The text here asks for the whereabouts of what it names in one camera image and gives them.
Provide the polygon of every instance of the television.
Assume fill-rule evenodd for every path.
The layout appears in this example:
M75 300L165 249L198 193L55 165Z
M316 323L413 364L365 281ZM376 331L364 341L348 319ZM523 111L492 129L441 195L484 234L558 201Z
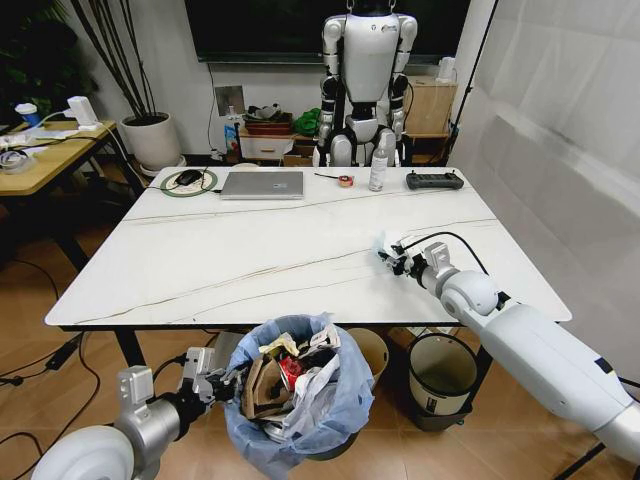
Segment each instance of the television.
M470 0L397 0L418 20L410 65L455 56ZM322 63L322 26L345 0L185 0L200 62Z

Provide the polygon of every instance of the laptop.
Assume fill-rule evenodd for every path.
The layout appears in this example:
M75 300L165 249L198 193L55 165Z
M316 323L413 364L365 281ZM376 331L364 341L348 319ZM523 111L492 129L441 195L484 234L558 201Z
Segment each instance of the laptop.
M295 200L304 197L302 172L229 172L223 200Z

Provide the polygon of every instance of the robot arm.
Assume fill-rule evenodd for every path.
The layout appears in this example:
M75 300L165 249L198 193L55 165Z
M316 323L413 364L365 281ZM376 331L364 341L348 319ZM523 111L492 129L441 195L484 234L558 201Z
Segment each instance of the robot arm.
M396 51L393 75L389 82L390 121L389 126L396 135L396 142L402 140L404 133L404 92L409 85L407 76L402 73L409 62L413 41L418 34L418 22L409 15L398 15L400 22L400 41Z
M550 412L581 424L617 455L640 464L640 404L609 363L537 309L500 292L480 272L460 272L446 245L407 237L379 255L440 299L484 348Z
M340 82L340 57L338 42L342 38L345 15L330 17L324 24L322 31L322 51L327 76L320 82L322 90L322 111L320 112L320 127L318 129L318 149L326 164L326 154L329 151L331 131L333 130L333 115L336 105L336 94Z
M156 398L150 368L121 371L121 411L114 426L87 427L67 435L47 451L32 480L152 480L171 442L186 435L189 425L215 402L233 398L239 374L216 369L214 349L189 348L178 391Z

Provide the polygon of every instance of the wooden desk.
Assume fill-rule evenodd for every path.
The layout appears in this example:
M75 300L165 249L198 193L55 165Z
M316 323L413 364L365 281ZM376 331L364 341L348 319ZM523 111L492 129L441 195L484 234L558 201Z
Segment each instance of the wooden desk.
M47 122L47 130L74 130L78 128L75 121ZM112 120L104 122L104 127L92 132L80 132L77 136L92 137L103 140L109 134L107 129L115 130L116 124ZM33 144L50 142L51 140L40 140ZM24 196L32 195L43 186L64 171L66 167L72 165L76 160L83 157L96 142L91 140L67 140L58 145L51 145L46 150L34 154L36 164L31 169L17 175L7 175L0 173L0 196Z
M96 141L65 140L57 145L48 146L42 152L35 153L36 164L29 170L13 175L0 173L0 202L12 214L27 213L36 216L78 271L87 263L87 256L73 236L61 226L64 222L56 221L51 215L49 202L46 201L48 193L106 144L111 144L117 152L116 158L120 168L136 196L141 195L144 191L140 180L127 166L127 160L119 154L118 145L108 132L111 130L122 143L118 136L116 123L111 120L103 123L104 127L99 127L94 131L83 131L76 135L92 137ZM75 121L47 122L45 127L47 130L75 130L78 128L78 124ZM41 140L29 146L38 146L48 142L51 140Z

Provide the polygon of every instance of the mouse pad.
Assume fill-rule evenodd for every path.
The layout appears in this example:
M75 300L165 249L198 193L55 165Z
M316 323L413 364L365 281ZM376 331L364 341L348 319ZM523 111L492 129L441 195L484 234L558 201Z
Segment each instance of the mouse pad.
M160 184L162 193L170 197L194 197L205 193L209 190L213 190L218 183L218 177L215 173L206 170L203 172L203 177L199 178L190 185L178 185L176 178L182 172L176 172L173 175L169 175Z

